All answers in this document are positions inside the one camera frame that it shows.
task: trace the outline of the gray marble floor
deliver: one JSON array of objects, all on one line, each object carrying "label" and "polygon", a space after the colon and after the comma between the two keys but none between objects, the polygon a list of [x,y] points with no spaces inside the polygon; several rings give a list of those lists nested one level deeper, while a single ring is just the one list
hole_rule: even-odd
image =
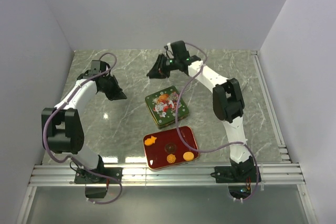
[{"label": "gray marble floor", "polygon": [[[118,56],[118,63],[112,72],[128,99],[111,102],[103,93],[98,93],[87,104],[81,117],[86,144],[108,162],[145,162],[142,139],[158,131],[145,106],[145,96],[171,85],[181,90],[189,77],[173,71],[169,79],[149,80],[146,74],[161,50],[76,51],[63,96],[72,89],[76,78],[90,67],[91,60],[98,59],[107,51],[113,51]],[[190,50],[190,53],[198,54],[195,50]],[[238,79],[240,83],[245,100],[245,134],[257,160],[263,163],[281,161],[250,51],[206,50],[206,53],[209,67],[222,76]],[[110,56],[103,60],[113,63]],[[194,81],[187,88],[183,99],[190,109],[190,115],[180,125],[192,128],[199,149],[210,149],[227,143],[224,127],[213,113],[211,93]],[[195,162],[227,163],[228,160],[229,149],[226,148],[201,154]],[[53,164],[47,155],[43,163]]]}]

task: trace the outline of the white enclosure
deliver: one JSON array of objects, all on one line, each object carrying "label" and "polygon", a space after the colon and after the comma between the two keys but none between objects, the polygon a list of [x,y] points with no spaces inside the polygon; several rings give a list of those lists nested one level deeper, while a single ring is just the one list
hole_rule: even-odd
[{"label": "white enclosure", "polygon": [[260,50],[288,145],[320,223],[336,196],[336,0],[0,0],[1,223],[17,219],[34,164],[40,113],[59,102],[77,49]]}]

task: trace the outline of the cable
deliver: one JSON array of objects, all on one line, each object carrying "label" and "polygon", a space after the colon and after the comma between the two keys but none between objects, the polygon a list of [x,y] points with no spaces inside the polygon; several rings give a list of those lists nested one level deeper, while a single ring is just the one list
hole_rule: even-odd
[{"label": "cable", "polygon": [[51,157],[52,160],[54,160],[56,163],[64,163],[68,158],[71,158],[71,160],[77,164],[80,168],[86,170],[88,173],[91,173],[95,176],[98,176],[98,177],[101,177],[101,178],[106,178],[106,179],[110,179],[110,180],[113,180],[115,181],[116,183],[119,184],[120,186],[120,191],[119,191],[119,194],[112,200],[109,200],[109,201],[106,201],[106,202],[98,202],[98,201],[93,201],[91,199],[89,199],[90,202],[94,203],[94,204],[98,204],[98,205],[105,205],[105,204],[109,204],[109,203],[112,203],[114,201],[116,201],[120,195],[121,195],[121,192],[122,192],[122,185],[120,183],[120,181],[118,181],[117,179],[113,178],[113,177],[110,177],[110,176],[106,176],[106,175],[103,175],[103,174],[98,174],[98,173],[95,173],[95,172],[92,172],[91,170],[87,169],[86,167],[84,167],[78,160],[76,160],[75,158],[71,157],[70,155],[66,156],[64,159],[58,159],[57,157],[54,156],[54,154],[51,152],[50,148],[49,148],[49,145],[48,145],[48,141],[47,141],[47,129],[49,127],[49,124],[51,123],[52,119],[54,118],[54,116],[60,111],[62,110],[67,104],[69,104],[69,102],[71,101],[71,99],[76,95],[76,93],[81,89],[81,87],[83,85],[85,85],[86,83],[88,83],[89,81],[92,81],[93,79],[97,78],[97,77],[100,77],[100,76],[103,76],[104,74],[106,73],[110,73],[111,70],[115,67],[115,65],[117,64],[117,57],[115,54],[111,53],[111,52],[106,52],[105,54],[101,55],[99,57],[99,60],[101,58],[103,58],[105,55],[112,55],[114,57],[114,63],[113,65],[108,68],[106,71],[102,72],[102,73],[99,73],[99,74],[96,74],[95,76],[92,76],[90,77],[89,79],[85,80],[84,82],[81,83],[81,85],[78,85],[74,91],[71,93],[71,95],[69,96],[69,98],[59,107],[57,108],[51,115],[50,117],[47,119],[46,121],[46,124],[44,125],[43,127],[43,144],[44,144],[44,148],[46,149],[46,152],[48,153],[48,155]]},{"label": "cable", "polygon": [[70,169],[71,169],[71,170],[74,170],[75,172],[77,172],[77,170],[74,169],[74,168],[71,166],[71,163],[74,163],[74,164],[77,166],[77,168],[79,168],[78,165],[77,165],[74,161],[71,161],[71,162],[70,162]]},{"label": "cable", "polygon": [[200,68],[199,72],[197,72],[197,74],[195,74],[193,77],[190,78],[190,80],[189,80],[189,81],[187,82],[187,84],[183,87],[183,89],[182,89],[180,95],[178,96],[178,100],[177,100],[177,104],[176,104],[176,111],[175,111],[175,125],[176,125],[177,134],[178,134],[178,136],[180,137],[180,140],[182,141],[182,143],[183,143],[186,147],[188,147],[188,148],[191,149],[192,151],[195,151],[195,152],[198,152],[198,153],[215,152],[215,151],[217,151],[217,150],[220,150],[220,149],[222,149],[222,148],[225,148],[225,147],[228,147],[228,146],[230,146],[230,145],[234,145],[234,144],[239,144],[239,145],[243,145],[243,146],[245,146],[245,147],[247,148],[247,150],[250,152],[250,154],[251,154],[251,156],[252,156],[252,159],[253,159],[253,161],[254,161],[254,163],[255,163],[255,166],[256,166],[256,175],[257,175],[256,186],[255,186],[255,188],[253,189],[253,191],[251,192],[251,194],[250,194],[248,197],[246,197],[245,199],[243,199],[243,201],[245,201],[245,200],[251,198],[251,197],[254,195],[254,193],[256,192],[256,190],[257,190],[257,188],[258,188],[258,183],[259,183],[259,170],[258,170],[257,159],[256,159],[256,157],[254,156],[252,150],[251,150],[245,143],[243,143],[243,142],[231,142],[231,143],[227,143],[227,144],[224,144],[224,145],[222,145],[222,146],[220,146],[220,147],[218,147],[218,148],[212,149],[212,150],[198,150],[198,149],[195,149],[195,148],[192,148],[191,146],[189,146],[188,143],[183,139],[183,137],[182,137],[182,135],[181,135],[181,131],[180,131],[180,128],[179,128],[179,125],[178,125],[178,124],[179,124],[179,123],[178,123],[178,122],[179,122],[179,121],[178,121],[178,120],[179,120],[179,117],[178,117],[178,107],[179,107],[179,105],[180,105],[181,97],[182,97],[183,93],[185,92],[186,88],[189,86],[189,84],[190,84],[193,80],[195,80],[197,76],[199,76],[199,75],[202,73],[203,68],[204,68],[204,66],[205,66],[205,62],[208,60],[208,56],[206,55],[206,53],[205,53],[203,50],[201,50],[200,48],[196,47],[196,46],[193,45],[193,44],[190,44],[190,43],[187,43],[187,42],[185,42],[185,44],[186,44],[186,45],[189,45],[189,46],[192,46],[192,47],[194,47],[194,48],[196,48],[198,51],[200,51],[202,54],[204,54],[204,56],[205,56],[205,60],[203,61],[203,64],[201,65],[201,68]]},{"label": "cable", "polygon": [[171,52],[170,50],[166,50],[166,55],[167,55],[167,57],[169,58],[169,59],[173,59],[173,58],[170,58],[170,56],[169,56],[169,54],[168,54],[168,52],[170,52],[171,53],[171,55],[173,56],[173,58],[174,58],[174,55],[173,55],[173,52]]}]

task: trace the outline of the red component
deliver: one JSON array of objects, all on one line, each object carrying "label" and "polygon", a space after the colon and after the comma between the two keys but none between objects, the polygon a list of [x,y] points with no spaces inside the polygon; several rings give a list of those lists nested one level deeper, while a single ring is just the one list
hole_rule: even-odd
[{"label": "red component", "polygon": [[171,105],[171,104],[169,104],[169,105],[167,105],[167,106],[165,106],[163,109],[162,109],[162,111],[163,112],[166,112],[168,109],[170,109],[170,108],[172,108],[173,106]]},{"label": "red component", "polygon": [[[191,128],[188,126],[183,126],[180,127],[180,131],[188,145],[190,145],[192,148],[198,149]],[[143,142],[147,138],[151,138],[151,136],[157,137],[155,143],[150,146],[143,144],[147,163],[150,169],[159,169],[170,165],[185,163],[186,161],[183,159],[183,154],[185,152],[192,152],[195,156],[194,159],[198,158],[199,156],[198,152],[191,151],[182,143],[176,129],[148,134],[143,138]],[[176,150],[173,153],[176,157],[174,164],[169,164],[167,162],[167,156],[169,153],[166,152],[166,146],[168,144],[174,144],[176,146]]]},{"label": "red component", "polygon": [[246,188],[247,188],[248,190],[251,189],[251,177],[248,177],[248,178],[246,179]]}]

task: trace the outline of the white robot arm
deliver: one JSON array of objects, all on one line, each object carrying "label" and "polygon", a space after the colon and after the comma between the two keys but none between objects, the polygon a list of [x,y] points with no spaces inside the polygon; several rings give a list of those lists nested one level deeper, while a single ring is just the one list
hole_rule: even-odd
[{"label": "white robot arm", "polygon": [[195,78],[207,87],[213,96],[213,110],[226,130],[230,145],[231,168],[228,172],[215,172],[211,176],[218,183],[241,183],[246,180],[256,181],[256,167],[246,145],[243,128],[243,109],[245,107],[243,95],[235,78],[225,78],[204,65],[197,56],[190,56],[185,42],[177,41],[165,46],[166,54],[160,54],[147,76],[152,79],[164,79],[170,76],[170,71],[180,70]]},{"label": "white robot arm", "polygon": [[[203,61],[198,60],[188,66],[188,75],[190,77],[195,76],[203,64]],[[196,77],[201,84],[207,87],[210,92],[213,92],[213,89],[216,85],[223,85],[227,82],[227,78],[217,74],[214,70],[208,66],[203,67],[203,71],[200,75]],[[226,131],[227,139],[230,142],[243,142],[246,144],[246,138],[243,128],[243,117],[238,116],[232,119],[232,122],[226,120],[222,121],[223,126]],[[230,158],[232,161],[239,164],[240,162],[245,162],[249,159],[250,153],[243,145],[230,145]]]},{"label": "white robot arm", "polygon": [[[127,98],[115,76],[110,74],[110,69],[108,63],[93,60],[91,69],[77,78],[74,88],[68,95],[53,108],[43,109],[41,114],[43,146],[51,157],[53,154],[50,151],[66,154],[63,160],[55,157],[53,160],[62,163],[70,158],[79,165],[75,184],[104,183],[107,177],[112,177],[116,179],[114,182],[117,182],[121,178],[121,169],[105,168],[102,157],[84,143],[84,132],[80,122],[80,116],[87,103],[96,93],[105,93],[110,101]],[[103,198],[106,191],[101,187],[89,187],[86,188],[86,196]]]}]

